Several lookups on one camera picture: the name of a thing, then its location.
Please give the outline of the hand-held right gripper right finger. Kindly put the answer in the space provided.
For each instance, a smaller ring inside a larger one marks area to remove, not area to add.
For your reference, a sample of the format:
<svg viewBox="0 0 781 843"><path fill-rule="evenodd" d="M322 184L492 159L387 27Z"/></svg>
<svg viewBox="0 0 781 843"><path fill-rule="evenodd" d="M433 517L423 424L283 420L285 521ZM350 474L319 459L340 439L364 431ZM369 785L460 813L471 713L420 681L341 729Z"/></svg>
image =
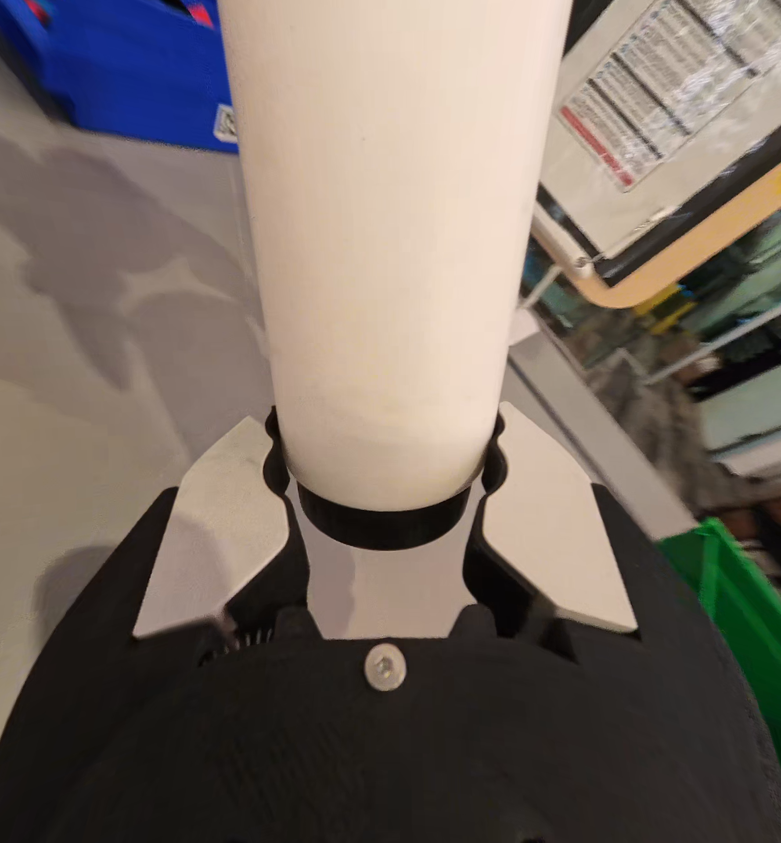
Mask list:
<svg viewBox="0 0 781 843"><path fill-rule="evenodd" d="M472 595L499 636L541 636L569 620L637 632L589 474L508 402L499 407L472 526Z"/></svg>

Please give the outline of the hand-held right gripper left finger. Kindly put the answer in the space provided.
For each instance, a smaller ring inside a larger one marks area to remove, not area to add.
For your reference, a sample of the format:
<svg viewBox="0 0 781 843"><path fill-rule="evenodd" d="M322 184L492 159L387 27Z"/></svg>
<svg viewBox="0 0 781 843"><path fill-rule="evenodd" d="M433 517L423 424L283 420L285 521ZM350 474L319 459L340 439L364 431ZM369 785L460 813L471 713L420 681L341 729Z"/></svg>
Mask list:
<svg viewBox="0 0 781 843"><path fill-rule="evenodd" d="M198 623L231 630L227 604L286 547L284 492L265 466L275 441L245 417L183 476L132 629L147 639Z"/></svg>

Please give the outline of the green plastic bin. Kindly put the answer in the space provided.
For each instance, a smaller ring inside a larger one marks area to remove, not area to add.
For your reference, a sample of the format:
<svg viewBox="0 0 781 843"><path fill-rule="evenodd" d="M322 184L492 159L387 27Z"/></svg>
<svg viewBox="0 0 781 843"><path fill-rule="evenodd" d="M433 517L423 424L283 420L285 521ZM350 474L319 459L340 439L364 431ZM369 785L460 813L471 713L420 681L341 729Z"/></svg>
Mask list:
<svg viewBox="0 0 781 843"><path fill-rule="evenodd" d="M662 539L658 546L722 633L781 764L781 596L718 519Z"/></svg>

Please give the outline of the white plastic water bottle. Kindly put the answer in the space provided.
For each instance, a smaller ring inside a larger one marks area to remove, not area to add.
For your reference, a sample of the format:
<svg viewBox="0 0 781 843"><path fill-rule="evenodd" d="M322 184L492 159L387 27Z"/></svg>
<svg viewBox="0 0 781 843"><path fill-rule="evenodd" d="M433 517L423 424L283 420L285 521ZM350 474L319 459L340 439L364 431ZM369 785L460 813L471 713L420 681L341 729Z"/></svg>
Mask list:
<svg viewBox="0 0 781 843"><path fill-rule="evenodd" d="M353 547L448 532L497 424L572 2L219 2L285 459Z"/></svg>

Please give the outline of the blue plastic bin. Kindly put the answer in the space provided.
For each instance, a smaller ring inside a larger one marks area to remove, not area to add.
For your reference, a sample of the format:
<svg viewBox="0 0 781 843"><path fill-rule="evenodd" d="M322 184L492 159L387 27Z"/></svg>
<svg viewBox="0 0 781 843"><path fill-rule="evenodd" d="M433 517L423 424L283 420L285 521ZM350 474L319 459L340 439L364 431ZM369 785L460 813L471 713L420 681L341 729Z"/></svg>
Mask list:
<svg viewBox="0 0 781 843"><path fill-rule="evenodd" d="M79 129L238 152L216 1L0 1L0 55Z"/></svg>

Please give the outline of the acrylic sign stand wooden board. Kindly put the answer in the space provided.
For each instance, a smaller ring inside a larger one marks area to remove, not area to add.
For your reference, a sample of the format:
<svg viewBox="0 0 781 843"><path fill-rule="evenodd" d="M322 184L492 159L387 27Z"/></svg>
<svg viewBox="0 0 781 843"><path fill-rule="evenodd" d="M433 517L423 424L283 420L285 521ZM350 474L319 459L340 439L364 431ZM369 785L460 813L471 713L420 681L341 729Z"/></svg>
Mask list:
<svg viewBox="0 0 781 843"><path fill-rule="evenodd" d="M781 1L572 2L532 225L609 310L781 305Z"/></svg>

